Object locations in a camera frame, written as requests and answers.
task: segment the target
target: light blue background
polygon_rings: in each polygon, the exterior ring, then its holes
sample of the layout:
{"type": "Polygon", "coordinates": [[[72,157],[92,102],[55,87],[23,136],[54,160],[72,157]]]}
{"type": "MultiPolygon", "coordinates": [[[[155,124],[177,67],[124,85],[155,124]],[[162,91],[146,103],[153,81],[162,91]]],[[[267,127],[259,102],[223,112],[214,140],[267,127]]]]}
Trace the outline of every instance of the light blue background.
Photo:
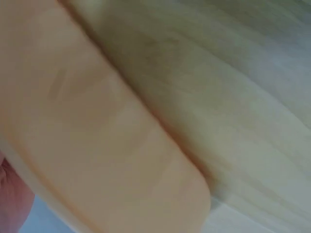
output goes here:
{"type": "Polygon", "coordinates": [[[73,233],[45,202],[36,197],[32,210],[19,233],[73,233]]]}

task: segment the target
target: skin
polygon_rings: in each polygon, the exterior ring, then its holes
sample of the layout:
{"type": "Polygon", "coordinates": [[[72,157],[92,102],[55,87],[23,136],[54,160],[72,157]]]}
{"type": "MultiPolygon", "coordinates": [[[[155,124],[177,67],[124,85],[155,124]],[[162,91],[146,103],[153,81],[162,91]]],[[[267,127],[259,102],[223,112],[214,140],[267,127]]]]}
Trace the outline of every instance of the skin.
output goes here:
{"type": "Polygon", "coordinates": [[[35,195],[0,151],[0,233],[17,233],[25,222],[35,195]]]}

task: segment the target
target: hand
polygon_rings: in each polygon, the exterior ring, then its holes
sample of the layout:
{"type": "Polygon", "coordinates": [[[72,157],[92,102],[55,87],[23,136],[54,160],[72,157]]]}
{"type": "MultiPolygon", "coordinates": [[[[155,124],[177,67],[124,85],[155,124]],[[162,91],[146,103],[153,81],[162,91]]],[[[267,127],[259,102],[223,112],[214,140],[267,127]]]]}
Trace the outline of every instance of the hand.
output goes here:
{"type": "Polygon", "coordinates": [[[17,233],[25,222],[35,195],[0,151],[0,233],[17,233]]]}

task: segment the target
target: blurry surface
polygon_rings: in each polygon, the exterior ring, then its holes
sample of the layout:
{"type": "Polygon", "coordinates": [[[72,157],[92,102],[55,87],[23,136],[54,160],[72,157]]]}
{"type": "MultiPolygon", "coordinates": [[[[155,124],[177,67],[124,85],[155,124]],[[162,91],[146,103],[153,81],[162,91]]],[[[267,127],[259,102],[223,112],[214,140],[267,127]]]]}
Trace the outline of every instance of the blurry surface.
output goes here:
{"type": "Polygon", "coordinates": [[[214,195],[277,232],[311,232],[309,0],[66,2],[214,195]]]}

